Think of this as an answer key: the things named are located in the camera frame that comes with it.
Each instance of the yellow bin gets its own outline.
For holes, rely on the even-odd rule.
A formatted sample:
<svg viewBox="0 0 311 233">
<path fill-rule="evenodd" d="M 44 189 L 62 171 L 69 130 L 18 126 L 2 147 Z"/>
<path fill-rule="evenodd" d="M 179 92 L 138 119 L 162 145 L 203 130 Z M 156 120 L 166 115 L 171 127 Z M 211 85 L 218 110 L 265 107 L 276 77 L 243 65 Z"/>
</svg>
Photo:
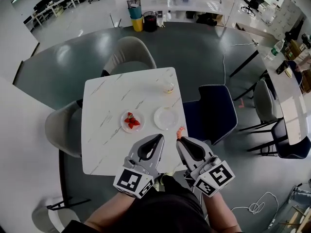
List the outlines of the yellow bin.
<svg viewBox="0 0 311 233">
<path fill-rule="evenodd" d="M 139 19 L 132 19 L 133 28 L 136 32 L 142 31 L 142 21 L 144 17 L 141 16 Z"/>
</svg>

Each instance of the green bottle label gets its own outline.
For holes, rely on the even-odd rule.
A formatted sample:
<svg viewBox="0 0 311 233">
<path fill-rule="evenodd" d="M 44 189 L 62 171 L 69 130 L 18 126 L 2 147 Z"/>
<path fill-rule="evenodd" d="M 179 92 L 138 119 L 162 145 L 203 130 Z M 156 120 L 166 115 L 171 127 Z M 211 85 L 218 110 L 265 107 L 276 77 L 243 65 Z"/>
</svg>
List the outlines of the green bottle label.
<svg viewBox="0 0 311 233">
<path fill-rule="evenodd" d="M 272 48 L 271 49 L 271 53 L 276 56 L 278 54 L 277 50 L 275 48 Z"/>
</svg>

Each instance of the shrimp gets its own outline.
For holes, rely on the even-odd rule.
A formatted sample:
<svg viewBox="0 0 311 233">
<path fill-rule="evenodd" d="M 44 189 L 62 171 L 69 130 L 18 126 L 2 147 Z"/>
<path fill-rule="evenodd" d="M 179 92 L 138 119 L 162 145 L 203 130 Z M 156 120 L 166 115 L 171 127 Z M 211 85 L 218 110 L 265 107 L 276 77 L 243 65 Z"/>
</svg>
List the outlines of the shrimp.
<svg viewBox="0 0 311 233">
<path fill-rule="evenodd" d="M 177 133 L 176 133 L 176 134 L 177 134 L 177 139 L 180 139 L 180 138 L 181 138 L 181 136 L 182 136 L 182 135 L 181 135 L 181 132 L 182 132 L 183 130 L 185 130 L 185 127 L 183 127 L 183 126 L 180 127 L 180 128 L 178 129 L 178 131 L 177 131 Z"/>
</svg>

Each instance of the plate of strawberries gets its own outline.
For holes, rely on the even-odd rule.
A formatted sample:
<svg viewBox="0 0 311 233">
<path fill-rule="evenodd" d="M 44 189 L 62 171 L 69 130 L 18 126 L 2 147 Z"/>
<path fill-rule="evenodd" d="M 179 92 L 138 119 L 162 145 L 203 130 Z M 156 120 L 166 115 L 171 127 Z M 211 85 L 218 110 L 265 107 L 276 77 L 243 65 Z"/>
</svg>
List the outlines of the plate of strawberries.
<svg viewBox="0 0 311 233">
<path fill-rule="evenodd" d="M 121 126 L 127 133 L 134 133 L 142 130 L 145 125 L 145 118 L 137 110 L 126 111 L 121 116 Z"/>
</svg>

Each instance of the blue bin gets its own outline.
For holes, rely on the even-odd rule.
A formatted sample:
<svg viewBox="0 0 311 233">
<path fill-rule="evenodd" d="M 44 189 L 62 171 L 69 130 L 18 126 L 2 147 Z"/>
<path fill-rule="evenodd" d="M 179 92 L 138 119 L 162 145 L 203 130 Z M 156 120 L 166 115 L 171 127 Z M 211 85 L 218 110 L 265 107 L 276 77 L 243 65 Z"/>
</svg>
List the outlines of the blue bin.
<svg viewBox="0 0 311 233">
<path fill-rule="evenodd" d="M 129 8 L 130 16 L 132 19 L 140 19 L 141 18 L 141 7 Z"/>
</svg>

